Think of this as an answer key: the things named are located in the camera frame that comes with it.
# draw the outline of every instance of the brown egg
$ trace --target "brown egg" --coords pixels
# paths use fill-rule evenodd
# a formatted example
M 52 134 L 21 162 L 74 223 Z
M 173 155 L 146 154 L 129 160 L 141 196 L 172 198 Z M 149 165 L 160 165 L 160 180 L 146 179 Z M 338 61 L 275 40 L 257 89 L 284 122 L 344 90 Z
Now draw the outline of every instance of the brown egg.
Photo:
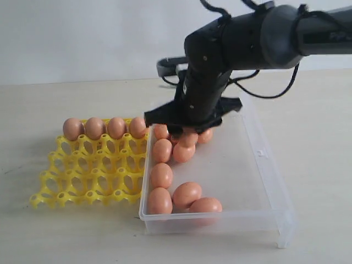
M 172 195 L 172 201 L 178 209 L 189 208 L 202 196 L 202 187 L 193 181 L 178 186 Z
M 154 188 L 162 187 L 168 189 L 171 186 L 173 172 L 171 167 L 165 163 L 156 164 L 150 173 L 150 182 Z
M 198 141 L 198 134 L 192 129 L 184 129 L 184 133 L 180 138 L 180 145 L 182 147 L 192 147 Z
M 172 156 L 175 161 L 179 163 L 184 163 L 193 157 L 194 153 L 196 152 L 196 146 L 192 145 L 190 147 L 183 147 L 181 142 L 178 142 L 173 150 Z
M 148 197 L 148 212 L 152 215 L 172 212 L 172 201 L 168 190 L 155 188 Z
M 153 147 L 153 158 L 157 163 L 166 163 L 170 160 L 172 153 L 172 144 L 167 139 L 159 139 Z
M 212 138 L 213 138 L 213 130 L 209 128 L 199 135 L 198 143 L 200 144 L 208 143 Z
M 97 117 L 88 119 L 85 125 L 85 129 L 87 137 L 92 140 L 100 139 L 101 135 L 106 131 L 104 121 Z
M 113 139 L 120 139 L 127 132 L 125 121 L 121 117 L 114 117 L 108 123 L 108 133 Z
M 83 123 L 78 118 L 67 119 L 62 126 L 62 130 L 63 130 L 64 136 L 69 141 L 75 141 L 77 140 L 79 135 L 84 134 Z
M 141 139 L 148 132 L 143 118 L 136 117 L 131 120 L 129 132 L 135 139 Z
M 212 213 L 212 212 L 222 212 L 221 203 L 212 197 L 203 197 L 195 201 L 189 208 L 190 213 Z M 216 223 L 218 219 L 216 218 L 200 218 L 195 219 L 195 224 L 197 226 L 210 226 Z
M 157 124 L 154 126 L 154 136 L 156 139 L 167 139 L 169 138 L 169 131 L 166 125 Z

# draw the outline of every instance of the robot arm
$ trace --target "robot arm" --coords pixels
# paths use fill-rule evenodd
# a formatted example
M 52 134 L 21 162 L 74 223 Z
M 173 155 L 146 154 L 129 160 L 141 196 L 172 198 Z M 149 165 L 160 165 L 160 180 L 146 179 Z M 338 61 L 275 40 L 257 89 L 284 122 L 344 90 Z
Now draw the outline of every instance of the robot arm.
M 270 1 L 249 14 L 223 14 L 188 35 L 184 49 L 185 57 L 157 64 L 159 76 L 179 77 L 174 100 L 145 113 L 147 125 L 167 124 L 175 135 L 182 127 L 201 133 L 241 109 L 238 98 L 221 97 L 233 70 L 297 71 L 304 56 L 352 54 L 352 7 L 308 12 L 305 5 L 275 7 Z M 177 71 L 183 63 L 188 63 L 187 70 Z

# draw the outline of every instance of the yellow egg tray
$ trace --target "yellow egg tray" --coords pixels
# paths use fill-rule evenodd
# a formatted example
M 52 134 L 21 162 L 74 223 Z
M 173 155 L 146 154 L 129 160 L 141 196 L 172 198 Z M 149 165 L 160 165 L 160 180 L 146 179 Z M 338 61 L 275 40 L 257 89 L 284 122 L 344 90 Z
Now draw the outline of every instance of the yellow egg tray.
M 109 120 L 103 119 L 106 125 Z M 131 119 L 125 122 L 128 126 Z M 125 199 L 136 203 L 141 196 L 147 138 L 148 134 L 135 139 L 126 133 L 118 140 L 103 134 L 99 140 L 80 135 L 69 141 L 58 136 L 57 149 L 48 155 L 49 169 L 39 176 L 40 191 L 30 197 L 30 204 L 55 208 L 70 202 L 108 205 Z

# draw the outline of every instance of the table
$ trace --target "table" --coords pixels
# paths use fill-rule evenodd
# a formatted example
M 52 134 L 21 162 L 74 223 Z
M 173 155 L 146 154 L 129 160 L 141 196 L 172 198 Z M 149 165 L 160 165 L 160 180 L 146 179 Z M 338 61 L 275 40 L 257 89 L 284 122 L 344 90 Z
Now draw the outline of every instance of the table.
M 275 94 L 289 78 L 244 84 Z M 280 250 L 270 232 L 145 235 L 137 206 L 125 204 L 32 209 L 65 119 L 141 116 L 174 90 L 159 79 L 0 86 L 0 263 L 351 263 L 351 87 L 351 69 L 303 71 L 282 98 L 254 99 L 299 219 Z

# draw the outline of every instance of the white wall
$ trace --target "white wall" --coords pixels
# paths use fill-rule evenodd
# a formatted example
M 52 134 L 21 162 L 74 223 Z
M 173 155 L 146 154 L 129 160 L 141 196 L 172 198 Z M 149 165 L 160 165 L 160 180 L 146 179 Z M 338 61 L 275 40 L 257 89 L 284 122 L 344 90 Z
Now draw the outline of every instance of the white wall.
M 239 0 L 210 2 L 232 15 L 249 12 Z M 350 5 L 303 2 L 323 10 Z M 0 84 L 155 78 L 156 61 L 183 55 L 184 37 L 215 17 L 198 0 L 0 0 Z M 321 56 L 301 65 L 350 68 L 352 60 Z

